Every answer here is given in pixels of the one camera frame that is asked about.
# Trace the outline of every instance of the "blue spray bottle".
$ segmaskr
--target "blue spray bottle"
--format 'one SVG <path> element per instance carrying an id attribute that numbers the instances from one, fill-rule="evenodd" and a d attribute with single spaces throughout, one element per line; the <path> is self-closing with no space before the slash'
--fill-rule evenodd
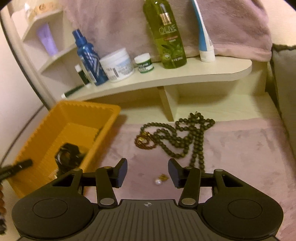
<path id="1" fill-rule="evenodd" d="M 94 51 L 94 46 L 87 42 L 79 29 L 74 30 L 72 34 L 78 47 L 77 54 L 95 85 L 105 83 L 108 80 L 108 77 L 100 65 L 100 58 Z"/>

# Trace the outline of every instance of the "blue and white tube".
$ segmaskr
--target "blue and white tube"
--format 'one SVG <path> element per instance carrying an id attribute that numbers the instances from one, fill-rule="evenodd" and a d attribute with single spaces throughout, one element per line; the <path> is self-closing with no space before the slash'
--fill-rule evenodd
<path id="1" fill-rule="evenodd" d="M 200 8 L 197 4 L 197 0 L 191 0 L 193 8 L 198 20 L 198 26 L 200 29 L 199 32 L 199 50 L 200 50 L 200 59 L 202 62 L 213 62 L 215 61 L 215 52 L 213 43 L 205 29 L 205 24 L 202 20 L 202 15 L 200 13 Z"/>

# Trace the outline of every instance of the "purple tube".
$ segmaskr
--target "purple tube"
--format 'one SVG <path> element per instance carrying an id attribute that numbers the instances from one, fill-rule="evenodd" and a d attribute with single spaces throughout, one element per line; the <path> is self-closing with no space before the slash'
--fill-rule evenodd
<path id="1" fill-rule="evenodd" d="M 50 56 L 53 56 L 59 52 L 52 37 L 52 33 L 50 32 L 48 23 L 38 28 L 37 35 Z"/>

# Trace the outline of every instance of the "pink plush cloth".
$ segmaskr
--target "pink plush cloth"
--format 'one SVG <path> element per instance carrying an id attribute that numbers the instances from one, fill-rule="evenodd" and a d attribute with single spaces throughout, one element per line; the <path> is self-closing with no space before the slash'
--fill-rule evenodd
<path id="1" fill-rule="evenodd" d="M 176 189 L 169 179 L 162 185 L 154 180 L 168 175 L 169 156 L 160 148 L 142 150 L 134 139 L 141 125 L 113 128 L 115 135 L 100 166 L 115 166 L 125 157 L 128 173 L 121 188 L 114 189 L 121 199 L 176 199 L 182 189 Z M 235 120 L 217 122 L 205 132 L 204 156 L 206 172 L 222 168 L 265 194 L 274 198 L 284 210 L 284 221 L 277 234 L 281 241 L 294 241 L 296 236 L 295 160 L 280 120 Z M 180 159 L 187 166 L 190 155 Z M 90 188 L 85 196 L 96 202 L 96 191 Z M 210 188 L 201 188 L 200 202 L 211 196 Z"/>
<path id="2" fill-rule="evenodd" d="M 60 0 L 69 20 L 100 57 L 126 47 L 132 58 L 159 60 L 142 10 L 143 0 Z M 190 0 L 169 0 L 187 57 L 199 55 L 198 24 Z M 215 54 L 269 61 L 271 34 L 260 0 L 198 0 Z"/>

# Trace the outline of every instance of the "gray gripper base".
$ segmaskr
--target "gray gripper base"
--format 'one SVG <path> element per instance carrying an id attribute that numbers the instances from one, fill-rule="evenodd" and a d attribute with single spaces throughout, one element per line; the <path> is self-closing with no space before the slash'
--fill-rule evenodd
<path id="1" fill-rule="evenodd" d="M 122 200 L 101 210 L 83 231 L 64 241 L 228 241 L 209 230 L 193 210 L 173 200 Z M 30 241 L 21 238 L 19 241 Z M 268 238 L 265 241 L 276 241 Z"/>

